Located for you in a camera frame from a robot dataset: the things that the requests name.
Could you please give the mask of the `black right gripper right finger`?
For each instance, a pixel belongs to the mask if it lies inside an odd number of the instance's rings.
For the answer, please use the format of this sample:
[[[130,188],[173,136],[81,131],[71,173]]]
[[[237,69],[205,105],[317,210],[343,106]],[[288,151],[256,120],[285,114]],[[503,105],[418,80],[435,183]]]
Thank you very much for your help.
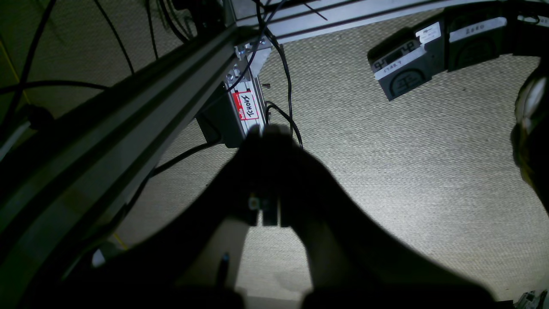
[[[304,309],[495,309],[472,280],[429,260],[363,213],[316,158],[280,125],[265,127],[281,169],[283,221],[302,241],[312,291]]]

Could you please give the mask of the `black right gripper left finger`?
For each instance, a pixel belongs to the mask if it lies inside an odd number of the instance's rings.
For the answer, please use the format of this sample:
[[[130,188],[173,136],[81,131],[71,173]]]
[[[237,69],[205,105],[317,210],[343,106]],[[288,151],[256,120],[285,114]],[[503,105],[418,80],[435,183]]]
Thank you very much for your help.
[[[244,309],[235,291],[250,221],[250,190],[239,160],[259,138],[254,125],[235,156],[203,193],[148,240],[98,268],[65,280],[46,276],[29,309]]]

